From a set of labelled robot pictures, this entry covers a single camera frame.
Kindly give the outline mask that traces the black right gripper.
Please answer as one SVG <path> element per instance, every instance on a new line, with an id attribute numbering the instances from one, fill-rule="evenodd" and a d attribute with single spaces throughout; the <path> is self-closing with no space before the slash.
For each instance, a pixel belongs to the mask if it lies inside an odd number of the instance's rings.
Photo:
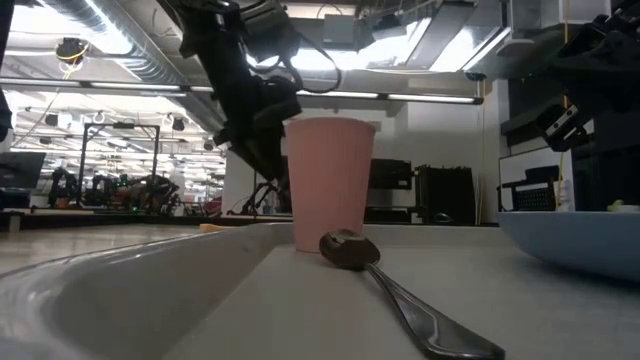
<path id="1" fill-rule="evenodd" d="M 639 0 L 621 1 L 611 15 L 582 25 L 552 58 L 549 72 L 563 85 L 571 105 L 547 107 L 536 119 L 554 152 L 566 152 L 588 137 L 592 114 L 639 109 Z"/>

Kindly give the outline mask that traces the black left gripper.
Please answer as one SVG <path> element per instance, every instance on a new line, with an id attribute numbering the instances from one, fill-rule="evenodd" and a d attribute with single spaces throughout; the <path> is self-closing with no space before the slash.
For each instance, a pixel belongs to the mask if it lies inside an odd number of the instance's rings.
<path id="1" fill-rule="evenodd" d="M 219 104 L 226 121 L 214 134 L 214 143 L 239 150 L 243 160 L 264 179 L 280 180 L 284 176 L 284 127 L 279 123 L 302 112 L 299 90 L 294 81 L 279 75 L 228 77 L 219 86 Z M 254 130 L 256 126 L 268 127 Z"/>

